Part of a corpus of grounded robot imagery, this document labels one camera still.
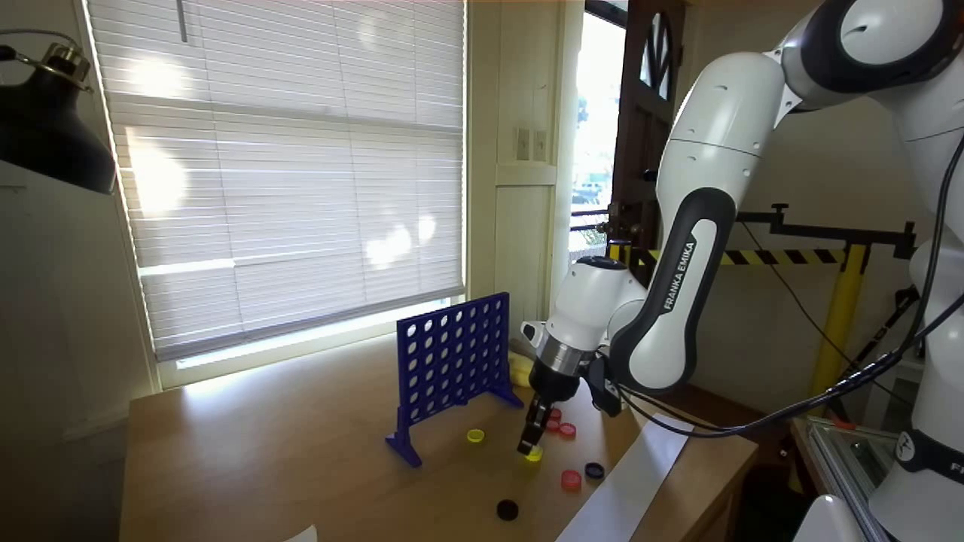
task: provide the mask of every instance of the window blinds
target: window blinds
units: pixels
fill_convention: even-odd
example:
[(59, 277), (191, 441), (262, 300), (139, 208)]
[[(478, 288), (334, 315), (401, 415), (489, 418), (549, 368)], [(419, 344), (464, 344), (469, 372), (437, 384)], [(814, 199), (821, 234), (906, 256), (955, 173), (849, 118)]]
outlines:
[(88, 0), (159, 358), (461, 291), (457, 0)]

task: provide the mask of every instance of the glass pane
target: glass pane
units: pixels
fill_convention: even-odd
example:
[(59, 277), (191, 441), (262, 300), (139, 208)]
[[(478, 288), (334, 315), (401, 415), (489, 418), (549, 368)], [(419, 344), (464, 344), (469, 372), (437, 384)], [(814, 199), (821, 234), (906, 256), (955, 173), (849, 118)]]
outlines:
[[(613, 202), (616, 129), (621, 104), (626, 31), (596, 14), (583, 14), (583, 49), (577, 68), (577, 156), (573, 156), (573, 210), (602, 210)], [(602, 234), (571, 234), (571, 251), (602, 248)]]

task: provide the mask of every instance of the connect four board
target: connect four board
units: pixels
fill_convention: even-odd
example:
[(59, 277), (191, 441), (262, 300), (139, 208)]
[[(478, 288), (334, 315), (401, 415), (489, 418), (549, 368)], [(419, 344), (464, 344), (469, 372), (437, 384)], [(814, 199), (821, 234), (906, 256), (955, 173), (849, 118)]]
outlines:
[(423, 466), (410, 428), (489, 392), (521, 406), (508, 384), (508, 296), (464, 300), (399, 319), (399, 428), (385, 441)]

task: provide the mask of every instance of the door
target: door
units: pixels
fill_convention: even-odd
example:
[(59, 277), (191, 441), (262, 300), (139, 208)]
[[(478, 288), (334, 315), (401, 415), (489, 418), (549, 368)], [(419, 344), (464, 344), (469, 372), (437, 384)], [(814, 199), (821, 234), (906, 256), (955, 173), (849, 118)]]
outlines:
[(648, 282), (659, 240), (657, 167), (683, 58), (683, 0), (631, 0), (621, 122), (613, 170), (610, 253)]

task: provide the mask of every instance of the window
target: window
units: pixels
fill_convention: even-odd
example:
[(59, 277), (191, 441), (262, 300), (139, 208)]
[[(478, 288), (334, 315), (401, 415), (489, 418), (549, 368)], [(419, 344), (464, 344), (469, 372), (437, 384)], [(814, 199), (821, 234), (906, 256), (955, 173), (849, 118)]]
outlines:
[(573, 234), (571, 253), (602, 253), (607, 234), (596, 231), (610, 217), (616, 135), (621, 114), (621, 74), (625, 74), (626, 31), (584, 13), (583, 49), (577, 65), (577, 154), (573, 154)]
[(163, 362), (464, 288), (461, 0), (88, 0)]

